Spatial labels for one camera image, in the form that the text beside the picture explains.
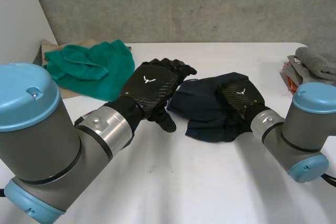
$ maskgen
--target green towel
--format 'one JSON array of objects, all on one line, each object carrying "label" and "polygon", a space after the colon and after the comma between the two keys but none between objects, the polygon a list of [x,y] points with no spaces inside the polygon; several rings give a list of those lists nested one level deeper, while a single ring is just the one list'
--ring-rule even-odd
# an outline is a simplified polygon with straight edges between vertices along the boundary
[{"label": "green towel", "polygon": [[67,45],[45,57],[43,67],[58,85],[104,101],[115,100],[134,71],[132,53],[121,40],[91,48]]}]

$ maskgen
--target white table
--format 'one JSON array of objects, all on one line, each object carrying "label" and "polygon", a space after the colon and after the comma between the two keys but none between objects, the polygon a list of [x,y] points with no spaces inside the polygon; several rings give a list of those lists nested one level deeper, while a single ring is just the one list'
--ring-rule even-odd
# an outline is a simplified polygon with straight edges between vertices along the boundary
[{"label": "white table", "polygon": [[[138,66],[154,58],[180,59],[197,78],[232,71],[246,74],[267,105],[286,116],[292,95],[279,71],[298,43],[130,44]],[[104,104],[88,97],[65,100],[71,119]],[[204,224],[335,223],[336,188],[321,178],[293,181],[251,133],[211,144],[184,135],[187,120],[172,114],[173,134],[141,122],[132,144],[120,152],[56,223]],[[336,142],[323,148],[335,175]],[[13,174],[0,165],[0,187]],[[36,223],[0,199],[0,223]]]}]

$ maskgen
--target beige cloth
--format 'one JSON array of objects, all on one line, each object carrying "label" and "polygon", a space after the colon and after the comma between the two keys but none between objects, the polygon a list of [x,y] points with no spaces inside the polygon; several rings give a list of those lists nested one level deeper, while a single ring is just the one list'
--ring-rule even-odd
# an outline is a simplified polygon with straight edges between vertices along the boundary
[{"label": "beige cloth", "polygon": [[[63,50],[63,48],[66,45],[77,45],[77,46],[82,46],[82,47],[86,47],[86,48],[91,48],[91,47],[93,47],[93,46],[95,46],[97,44],[100,44],[100,43],[98,41],[94,40],[94,39],[89,39],[89,40],[81,40],[81,41],[77,41],[77,42],[73,42],[73,43],[57,46],[57,45],[54,45],[54,44],[52,44],[49,41],[47,41],[47,40],[44,39],[42,41],[42,45],[41,45],[41,50],[42,50],[42,66],[45,65],[45,64],[48,64],[48,62],[47,62],[47,60],[45,58],[45,55],[44,55],[46,52]],[[71,98],[71,97],[77,97],[77,96],[81,95],[81,94],[76,93],[76,92],[74,92],[72,90],[62,88],[61,86],[59,86],[59,90],[61,92],[61,97],[63,99],[65,99],[65,98]]]}]

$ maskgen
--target white wall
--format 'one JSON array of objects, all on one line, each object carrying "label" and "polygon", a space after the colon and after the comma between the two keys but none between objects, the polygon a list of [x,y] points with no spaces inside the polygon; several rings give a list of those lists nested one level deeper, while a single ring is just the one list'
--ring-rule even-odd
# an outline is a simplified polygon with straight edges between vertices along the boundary
[{"label": "white wall", "polygon": [[0,64],[32,62],[44,38],[56,43],[38,0],[0,0]]}]

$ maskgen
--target carbon fiber glove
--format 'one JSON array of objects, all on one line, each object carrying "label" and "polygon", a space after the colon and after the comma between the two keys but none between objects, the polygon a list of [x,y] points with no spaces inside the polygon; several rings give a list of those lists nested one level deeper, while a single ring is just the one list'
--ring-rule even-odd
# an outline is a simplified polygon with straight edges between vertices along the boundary
[{"label": "carbon fiber glove", "polygon": [[197,71],[179,60],[154,59],[140,65],[120,91],[141,109],[143,119],[156,122],[163,130],[174,132],[176,125],[165,107],[184,79]]},{"label": "carbon fiber glove", "polygon": [[222,84],[217,88],[217,93],[234,107],[243,119],[245,119],[246,112],[252,105],[261,104],[263,107],[265,106],[263,96],[248,79],[232,80],[229,83]]}]

